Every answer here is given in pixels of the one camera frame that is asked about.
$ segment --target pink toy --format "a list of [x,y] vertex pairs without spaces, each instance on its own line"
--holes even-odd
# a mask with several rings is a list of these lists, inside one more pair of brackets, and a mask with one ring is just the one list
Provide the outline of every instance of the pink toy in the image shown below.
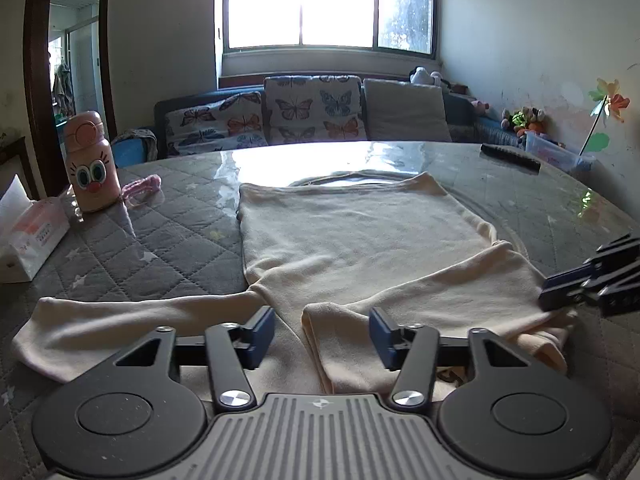
[[486,111],[490,108],[487,103],[483,103],[482,101],[471,101],[471,105],[476,110],[476,114],[479,116],[483,116],[486,114]]
[[134,180],[122,187],[122,199],[127,200],[139,193],[155,193],[156,191],[160,191],[160,186],[162,186],[162,179],[160,175],[157,174],[149,175],[140,180]]
[[120,183],[100,115],[84,112],[65,125],[66,174],[78,207],[85,213],[105,208],[120,198]]

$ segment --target pink water bottle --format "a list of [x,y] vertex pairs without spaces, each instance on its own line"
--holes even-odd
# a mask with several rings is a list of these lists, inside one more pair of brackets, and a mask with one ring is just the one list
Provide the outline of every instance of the pink water bottle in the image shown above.
[[76,192],[78,207],[98,211],[120,197],[120,183],[109,141],[96,112],[84,112],[65,124],[66,174]]

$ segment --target bottle lid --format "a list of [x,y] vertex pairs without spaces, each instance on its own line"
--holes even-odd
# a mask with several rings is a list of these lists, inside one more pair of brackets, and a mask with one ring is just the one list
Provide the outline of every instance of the bottle lid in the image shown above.
[[98,112],[83,112],[65,124],[66,152],[76,152],[104,139],[104,127]]

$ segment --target metal screw cap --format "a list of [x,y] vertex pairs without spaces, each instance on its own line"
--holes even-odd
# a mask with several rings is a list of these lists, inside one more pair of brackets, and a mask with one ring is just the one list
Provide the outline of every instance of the metal screw cap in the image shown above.
[[392,399],[400,406],[417,406],[424,402],[424,395],[415,390],[404,390],[394,394]]
[[242,390],[227,390],[220,395],[220,402],[225,406],[244,406],[249,403],[251,396]]

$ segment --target plastic storage box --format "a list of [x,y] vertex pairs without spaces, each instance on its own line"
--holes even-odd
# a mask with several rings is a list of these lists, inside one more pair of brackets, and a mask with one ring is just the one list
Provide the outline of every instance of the plastic storage box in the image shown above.
[[526,152],[576,177],[591,171],[596,160],[593,155],[578,155],[561,148],[537,136],[534,132],[527,132]]

